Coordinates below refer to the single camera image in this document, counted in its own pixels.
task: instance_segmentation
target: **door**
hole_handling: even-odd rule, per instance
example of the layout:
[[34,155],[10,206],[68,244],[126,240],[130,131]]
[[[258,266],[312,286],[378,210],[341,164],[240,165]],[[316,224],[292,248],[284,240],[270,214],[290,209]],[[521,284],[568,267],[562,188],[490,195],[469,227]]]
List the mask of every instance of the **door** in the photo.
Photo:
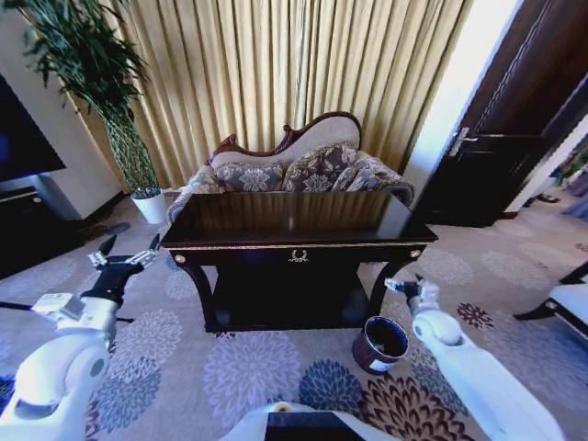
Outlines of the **door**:
[[483,227],[588,110],[588,2],[525,0],[416,211]]

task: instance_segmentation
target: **potted plant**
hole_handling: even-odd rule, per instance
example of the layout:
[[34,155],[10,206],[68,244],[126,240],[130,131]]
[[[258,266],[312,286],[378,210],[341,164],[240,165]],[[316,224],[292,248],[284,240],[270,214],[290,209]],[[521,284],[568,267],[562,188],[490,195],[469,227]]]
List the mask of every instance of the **potted plant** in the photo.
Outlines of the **potted plant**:
[[16,9],[30,21],[25,54],[32,58],[45,86],[55,74],[62,82],[63,96],[80,97],[88,112],[94,110],[104,120],[110,148],[133,201],[148,222],[164,221],[164,195],[130,108],[130,100],[141,94],[132,78],[148,80],[145,63],[128,42],[116,37],[105,19],[108,14],[118,20],[120,16],[98,0],[0,2],[4,10]]

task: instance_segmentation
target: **white wall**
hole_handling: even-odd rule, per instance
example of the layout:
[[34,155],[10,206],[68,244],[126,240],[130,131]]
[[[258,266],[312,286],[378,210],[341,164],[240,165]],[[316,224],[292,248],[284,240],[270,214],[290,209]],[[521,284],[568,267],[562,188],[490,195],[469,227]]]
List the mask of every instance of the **white wall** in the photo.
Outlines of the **white wall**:
[[568,157],[571,151],[576,147],[585,136],[588,135],[588,114],[578,123],[571,131],[555,152],[545,161],[539,164],[533,172],[528,184],[521,190],[506,211],[518,211],[523,207],[527,199],[533,197],[537,190],[543,185],[546,179],[563,161]]
[[67,167],[29,182],[41,194],[57,200],[51,205],[64,219],[83,219],[117,195],[119,184],[72,103],[61,107],[58,82],[50,81],[45,89],[40,75],[26,69],[29,61],[23,56],[22,43],[25,27],[26,21],[19,14],[0,17],[0,74]]
[[522,0],[475,0],[435,94],[404,177],[421,196]]

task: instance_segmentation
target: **curtain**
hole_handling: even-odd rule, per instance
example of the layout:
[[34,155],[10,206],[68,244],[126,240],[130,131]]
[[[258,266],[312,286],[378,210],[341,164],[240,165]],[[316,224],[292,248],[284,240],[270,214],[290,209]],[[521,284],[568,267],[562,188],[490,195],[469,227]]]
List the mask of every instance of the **curtain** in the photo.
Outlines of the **curtain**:
[[135,123],[162,187],[181,187],[230,134],[267,151],[333,110],[398,170],[471,0],[102,1],[149,65]]

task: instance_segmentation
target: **table drawer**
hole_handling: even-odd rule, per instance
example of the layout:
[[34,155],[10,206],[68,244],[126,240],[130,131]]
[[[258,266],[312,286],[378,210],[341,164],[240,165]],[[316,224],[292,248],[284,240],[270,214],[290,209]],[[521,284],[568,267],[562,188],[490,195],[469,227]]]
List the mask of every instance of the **table drawer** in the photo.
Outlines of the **table drawer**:
[[423,244],[399,243],[395,245],[337,245],[289,246],[272,248],[232,248],[222,250],[170,250],[177,264],[215,266],[247,265],[305,265],[333,262],[388,262],[405,257],[416,260]]

